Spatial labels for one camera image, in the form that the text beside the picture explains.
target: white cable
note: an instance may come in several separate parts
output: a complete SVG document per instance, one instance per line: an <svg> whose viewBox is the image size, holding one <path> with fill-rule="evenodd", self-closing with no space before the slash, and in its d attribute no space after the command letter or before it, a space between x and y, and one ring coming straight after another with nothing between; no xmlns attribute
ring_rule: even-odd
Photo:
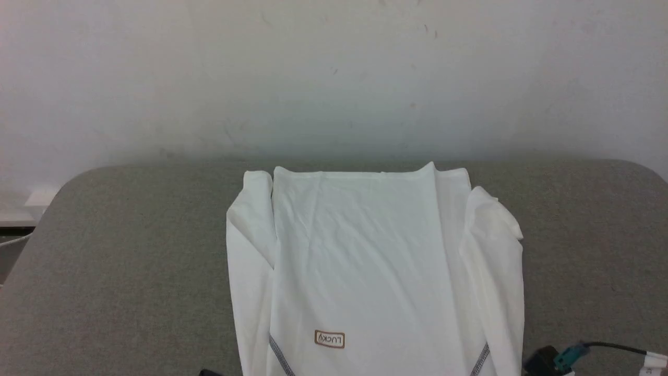
<svg viewBox="0 0 668 376"><path fill-rule="evenodd" d="M9 244L14 244L14 243L18 243L20 241L26 240L27 238L30 238L30 235L32 235L32 233L29 233L26 236L23 236L23 237L18 238L18 239L13 239L13 240L10 240L8 242L0 243L0 248L2 248L3 246L8 246Z"/></svg>

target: wall stain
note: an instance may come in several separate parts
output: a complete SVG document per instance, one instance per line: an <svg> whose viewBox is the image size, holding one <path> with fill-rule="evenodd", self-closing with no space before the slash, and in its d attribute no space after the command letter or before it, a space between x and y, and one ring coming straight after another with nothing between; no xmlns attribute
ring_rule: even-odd
<svg viewBox="0 0 668 376"><path fill-rule="evenodd" d="M196 137L197 140L200 142L200 144L202 144L203 148L207 148L209 146L209 141L206 138L204 138L203 136L196 136Z"/></svg>
<svg viewBox="0 0 668 376"><path fill-rule="evenodd" d="M274 28L274 25L271 24L271 22L267 21L267 18L265 17L265 12L260 12L260 16L262 17L262 22L265 23L265 25L269 26L270 28Z"/></svg>
<svg viewBox="0 0 668 376"><path fill-rule="evenodd" d="M87 37L90 34L90 26L88 25L88 22L79 21L74 23L73 26L79 37Z"/></svg>
<svg viewBox="0 0 668 376"><path fill-rule="evenodd" d="M553 111L557 106L564 106L564 104L569 103L581 103L584 100L581 98L583 94L586 94L586 91L582 84L580 83L579 78L572 78L566 84L562 94L559 94L545 110L543 110L543 115L551 117L554 113L556 116L559 116L563 111Z"/></svg>
<svg viewBox="0 0 668 376"><path fill-rule="evenodd" d="M596 21L588 19L587 22L580 25L580 30L582 30L582 32L584 32L587 35L592 35L594 32L596 32L597 26L598 25Z"/></svg>
<svg viewBox="0 0 668 376"><path fill-rule="evenodd" d="M236 137L232 136L232 133L230 132L230 129L227 127L228 122L223 122L222 125L222 131L227 136L227 139L230 141L232 144L232 147L237 148L239 147L239 142L236 140Z"/></svg>
<svg viewBox="0 0 668 376"><path fill-rule="evenodd" d="M158 154L159 154L161 157L163 157L163 158L167 158L167 159L174 159L174 158L176 158L176 153L173 152L173 151L168 150L168 149L165 148L165 147L160 147L160 148L158 148Z"/></svg>

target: shirt sleeve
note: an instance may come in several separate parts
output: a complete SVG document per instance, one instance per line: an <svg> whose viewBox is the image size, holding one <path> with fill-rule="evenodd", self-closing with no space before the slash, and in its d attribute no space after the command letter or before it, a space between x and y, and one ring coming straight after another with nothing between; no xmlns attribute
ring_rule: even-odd
<svg viewBox="0 0 668 376"><path fill-rule="evenodd" d="M267 372L276 231L271 176L246 172L227 211L226 245L234 327L245 376Z"/></svg>
<svg viewBox="0 0 668 376"><path fill-rule="evenodd" d="M483 188L466 203L460 255L497 376L521 374L524 334L522 232L510 212Z"/></svg>

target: teal connector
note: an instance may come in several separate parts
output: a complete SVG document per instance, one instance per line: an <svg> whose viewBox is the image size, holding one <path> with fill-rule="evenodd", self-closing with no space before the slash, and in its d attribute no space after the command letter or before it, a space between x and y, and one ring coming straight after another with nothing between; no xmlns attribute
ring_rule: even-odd
<svg viewBox="0 0 668 376"><path fill-rule="evenodd" d="M578 361L581 357L589 354L589 348L578 343L573 345L566 350L562 351L561 354L557 355L554 358L554 366L561 372L562 375L570 373L570 368Z"/></svg>

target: black cable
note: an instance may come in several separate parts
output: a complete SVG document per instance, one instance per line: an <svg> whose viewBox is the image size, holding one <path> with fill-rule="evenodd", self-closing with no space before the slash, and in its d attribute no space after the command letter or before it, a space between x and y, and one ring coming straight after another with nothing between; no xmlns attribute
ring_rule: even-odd
<svg viewBox="0 0 668 376"><path fill-rule="evenodd" d="M647 355L647 351L641 350L641 349L636 349L635 347L630 347L630 346L624 346L624 345L618 345L616 343L608 343L608 342L585 342L582 344L584 347L612 347L613 349L619 349L619 350L625 350L625 351L630 351L632 353L640 354L640 355Z"/></svg>

